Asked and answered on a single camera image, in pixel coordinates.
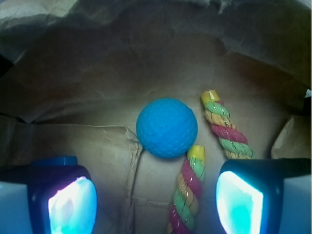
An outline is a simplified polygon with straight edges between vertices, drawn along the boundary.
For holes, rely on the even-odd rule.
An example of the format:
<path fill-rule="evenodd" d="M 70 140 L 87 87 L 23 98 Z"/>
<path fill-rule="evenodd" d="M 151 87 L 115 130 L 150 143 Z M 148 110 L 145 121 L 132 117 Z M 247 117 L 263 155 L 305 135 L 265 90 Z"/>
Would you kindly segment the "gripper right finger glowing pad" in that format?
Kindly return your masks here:
<path fill-rule="evenodd" d="M 311 160 L 307 158 L 226 161 L 215 194 L 225 232 L 310 234 L 311 169 Z"/>

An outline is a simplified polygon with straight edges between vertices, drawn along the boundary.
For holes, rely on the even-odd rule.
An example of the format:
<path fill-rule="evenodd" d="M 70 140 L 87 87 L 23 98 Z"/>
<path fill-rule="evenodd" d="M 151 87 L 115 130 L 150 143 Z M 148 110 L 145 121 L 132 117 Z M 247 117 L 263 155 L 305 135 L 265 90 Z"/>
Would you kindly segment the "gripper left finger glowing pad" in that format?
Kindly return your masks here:
<path fill-rule="evenodd" d="M 0 168 L 2 234 L 90 234 L 97 191 L 80 165 Z"/>

